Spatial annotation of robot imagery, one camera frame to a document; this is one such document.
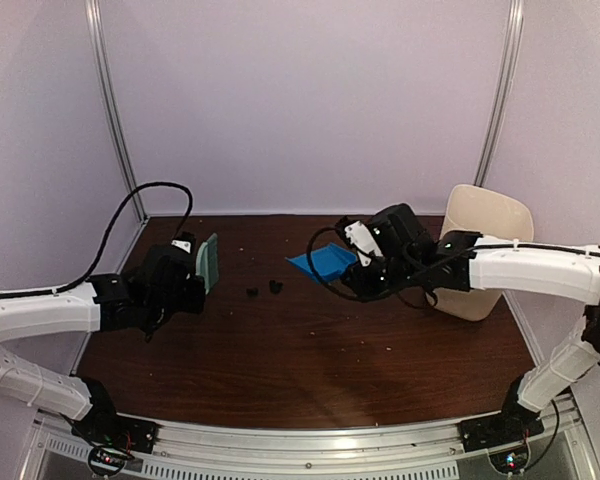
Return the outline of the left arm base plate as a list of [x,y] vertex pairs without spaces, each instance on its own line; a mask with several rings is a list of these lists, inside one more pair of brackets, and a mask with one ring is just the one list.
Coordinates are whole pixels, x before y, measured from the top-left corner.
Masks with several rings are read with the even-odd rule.
[[127,454],[151,454],[158,434],[157,423],[124,415],[71,420],[70,424],[72,433],[88,443],[113,447]]

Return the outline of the blue plastic dustpan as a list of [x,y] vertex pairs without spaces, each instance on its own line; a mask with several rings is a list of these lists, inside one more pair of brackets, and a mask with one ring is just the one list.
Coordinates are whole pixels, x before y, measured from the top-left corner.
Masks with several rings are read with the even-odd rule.
[[[354,253],[334,243],[313,250],[311,257],[314,269],[328,283],[339,279],[346,269],[357,261],[357,256]],[[308,278],[318,283],[318,279],[309,267],[306,254],[287,258],[286,261]]]

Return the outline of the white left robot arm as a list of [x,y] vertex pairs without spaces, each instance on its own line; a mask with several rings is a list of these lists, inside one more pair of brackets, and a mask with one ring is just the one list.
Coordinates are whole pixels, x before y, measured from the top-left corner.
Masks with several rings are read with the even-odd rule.
[[103,444],[124,433],[106,388],[22,357],[15,346],[137,329],[150,340],[173,316],[199,314],[208,293],[202,251],[178,238],[151,247],[123,274],[90,275],[74,286],[0,292],[0,395],[83,425]]

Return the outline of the green hand brush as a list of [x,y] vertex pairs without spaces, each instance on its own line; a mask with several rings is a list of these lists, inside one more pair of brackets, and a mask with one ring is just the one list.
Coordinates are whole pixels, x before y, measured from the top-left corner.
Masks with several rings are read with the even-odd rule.
[[203,278],[205,293],[209,294],[220,278],[217,233],[211,234],[200,244],[196,256],[196,272]]

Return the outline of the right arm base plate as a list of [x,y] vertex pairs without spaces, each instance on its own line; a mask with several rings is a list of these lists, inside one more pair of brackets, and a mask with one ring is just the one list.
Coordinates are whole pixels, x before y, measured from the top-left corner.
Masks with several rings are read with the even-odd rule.
[[502,412],[463,420],[459,424],[465,452],[523,443],[529,436],[540,435],[544,431],[544,425],[537,416],[529,419]]

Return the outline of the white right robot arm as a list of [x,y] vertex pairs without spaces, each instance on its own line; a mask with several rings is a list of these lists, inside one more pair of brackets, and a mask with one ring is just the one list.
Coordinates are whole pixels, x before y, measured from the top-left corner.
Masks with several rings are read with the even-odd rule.
[[571,246],[467,229],[433,238],[405,203],[365,221],[344,217],[335,230],[357,256],[341,281],[359,302],[419,287],[431,299],[441,291],[499,291],[580,306],[549,356],[512,382],[492,423],[499,440],[515,440],[558,394],[600,363],[600,241]]

